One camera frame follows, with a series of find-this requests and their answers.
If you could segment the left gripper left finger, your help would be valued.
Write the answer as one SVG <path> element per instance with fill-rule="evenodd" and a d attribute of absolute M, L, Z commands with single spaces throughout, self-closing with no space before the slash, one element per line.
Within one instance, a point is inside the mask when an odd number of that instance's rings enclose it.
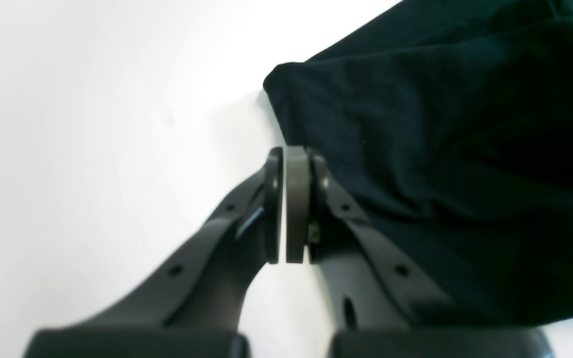
<path fill-rule="evenodd" d="M 26 358 L 250 358 L 245 295 L 279 258 L 284 151 L 234 188 L 202 227 L 118 303 L 41 330 Z"/>

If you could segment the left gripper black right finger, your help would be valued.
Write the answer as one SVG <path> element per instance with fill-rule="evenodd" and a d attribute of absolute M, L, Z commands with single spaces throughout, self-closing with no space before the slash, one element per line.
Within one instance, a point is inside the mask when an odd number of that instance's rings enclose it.
<path fill-rule="evenodd" d="M 539 328 L 501 328 L 457 303 L 375 229 L 325 159 L 285 154 L 287 263 L 316 267 L 337 326 L 330 358 L 551 358 Z"/>

